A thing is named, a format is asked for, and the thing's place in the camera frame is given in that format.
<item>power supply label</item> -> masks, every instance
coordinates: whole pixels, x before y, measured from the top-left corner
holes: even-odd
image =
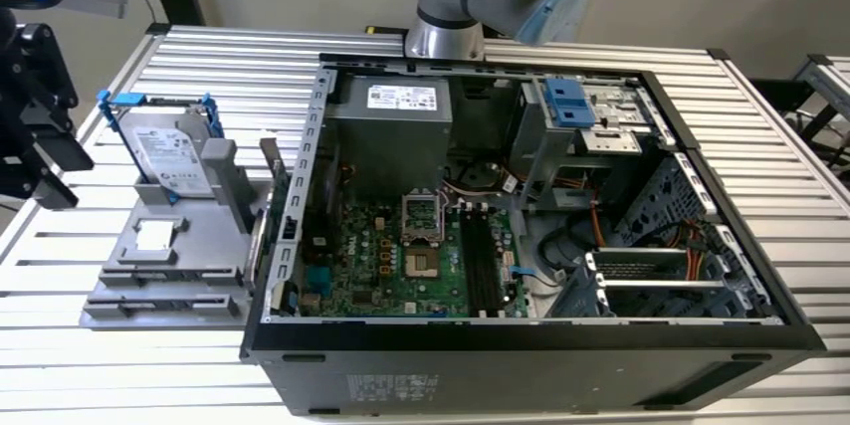
[[[352,402],[431,402],[436,394],[439,375],[348,375]]]
[[[180,196],[212,194],[194,146],[188,135],[173,128],[133,128],[141,161],[156,176],[156,182]]]
[[[436,111],[436,88],[372,85],[367,107]]]

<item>barcode sticker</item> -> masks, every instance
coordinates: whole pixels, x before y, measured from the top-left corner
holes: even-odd
[[[436,89],[401,85],[372,85],[368,108],[436,111]]]

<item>aluminum extrusion table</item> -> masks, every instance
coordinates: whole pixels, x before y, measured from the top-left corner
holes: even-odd
[[[397,36],[173,27],[144,37],[110,90],[186,99],[210,92],[240,148],[237,162],[249,176],[267,177],[256,141],[263,131],[273,132],[284,158],[295,157],[317,54],[397,56],[401,50]],[[416,416],[392,422],[847,423],[850,197],[734,64],[702,50],[572,44],[531,49],[507,41],[488,41],[485,54],[493,62],[656,73],[828,352],[696,413]],[[240,331],[77,328],[136,202],[132,161],[94,113],[80,133],[97,165],[62,175],[78,207],[52,212],[28,201],[0,238],[0,411],[17,411],[0,421],[312,423],[289,416],[261,369],[239,363]]]

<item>motherboard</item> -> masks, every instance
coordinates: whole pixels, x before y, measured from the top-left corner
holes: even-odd
[[[336,259],[307,270],[303,315],[527,317],[505,211],[427,194],[349,201],[335,237]]]

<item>green circuit board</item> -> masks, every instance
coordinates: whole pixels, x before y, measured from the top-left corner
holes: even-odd
[[[339,231],[339,259],[331,266],[329,294],[313,314],[321,317],[469,317],[459,214],[459,210],[445,209],[443,241],[436,248],[421,243],[405,245],[400,239],[401,203],[349,202]],[[493,267],[504,295],[501,255],[496,254],[495,244],[509,250],[513,257],[515,245],[509,240],[504,241],[509,246],[501,243],[504,235],[511,237],[507,216],[495,213],[488,223],[493,235]],[[515,289],[517,295],[504,304],[504,316],[525,317],[524,292],[520,287]]]

